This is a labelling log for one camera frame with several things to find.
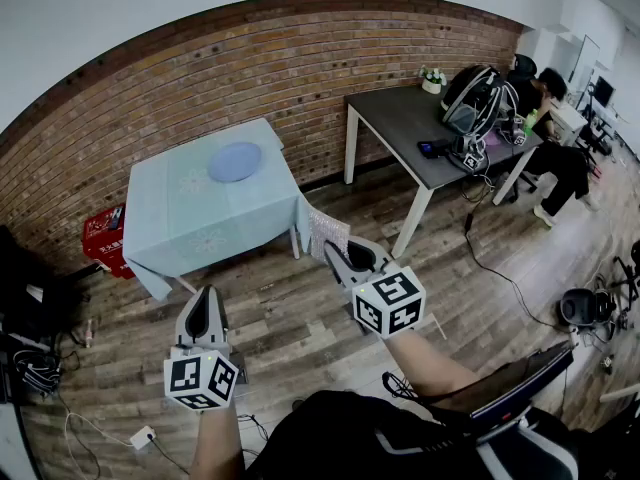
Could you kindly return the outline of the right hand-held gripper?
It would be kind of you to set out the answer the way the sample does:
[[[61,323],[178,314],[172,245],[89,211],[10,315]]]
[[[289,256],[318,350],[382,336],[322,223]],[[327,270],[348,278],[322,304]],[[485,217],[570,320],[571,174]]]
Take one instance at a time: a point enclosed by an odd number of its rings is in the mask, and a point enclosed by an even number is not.
[[[324,258],[335,277],[349,277],[354,268],[382,268],[390,261],[387,251],[376,242],[350,237],[348,257],[333,242],[323,246]],[[425,316],[426,291],[408,267],[391,263],[382,273],[351,288],[354,319],[366,331],[388,339],[414,327]]]

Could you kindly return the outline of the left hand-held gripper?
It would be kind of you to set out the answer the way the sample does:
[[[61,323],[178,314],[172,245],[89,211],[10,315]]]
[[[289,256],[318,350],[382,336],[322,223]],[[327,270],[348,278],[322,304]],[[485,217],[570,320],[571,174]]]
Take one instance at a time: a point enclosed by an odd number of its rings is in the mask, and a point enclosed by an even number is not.
[[[210,291],[218,315],[219,336],[205,336],[211,324]],[[176,321],[176,344],[164,361],[167,398],[191,411],[230,407],[235,388],[247,384],[248,378],[243,355],[234,352],[227,340],[228,330],[220,291],[204,286],[189,299]]]

